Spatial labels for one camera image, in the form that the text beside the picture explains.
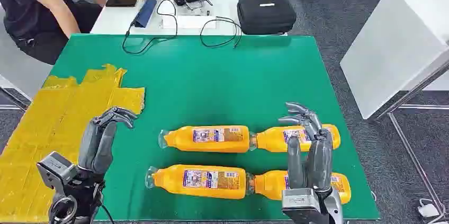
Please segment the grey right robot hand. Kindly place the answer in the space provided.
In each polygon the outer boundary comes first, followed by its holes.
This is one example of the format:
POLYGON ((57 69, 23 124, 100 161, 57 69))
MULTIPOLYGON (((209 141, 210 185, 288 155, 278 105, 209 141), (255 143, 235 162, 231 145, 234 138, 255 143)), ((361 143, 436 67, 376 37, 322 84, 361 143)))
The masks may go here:
POLYGON ((305 127, 311 139, 306 161, 301 160, 298 136, 291 135, 287 142, 288 179, 290 189, 311 188, 317 192, 331 189, 333 140, 323 128, 318 115, 297 102, 286 102, 289 115, 279 118, 281 123, 305 127))

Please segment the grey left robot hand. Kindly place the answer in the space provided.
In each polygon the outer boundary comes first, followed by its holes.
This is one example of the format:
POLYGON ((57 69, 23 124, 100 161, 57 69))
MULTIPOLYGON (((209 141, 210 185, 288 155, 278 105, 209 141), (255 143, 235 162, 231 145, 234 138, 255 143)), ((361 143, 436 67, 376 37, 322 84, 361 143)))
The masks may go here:
POLYGON ((102 115, 93 117, 82 136, 77 166, 96 175, 104 175, 112 161, 112 145, 118 123, 133 128, 137 115, 130 110, 113 106, 102 115))

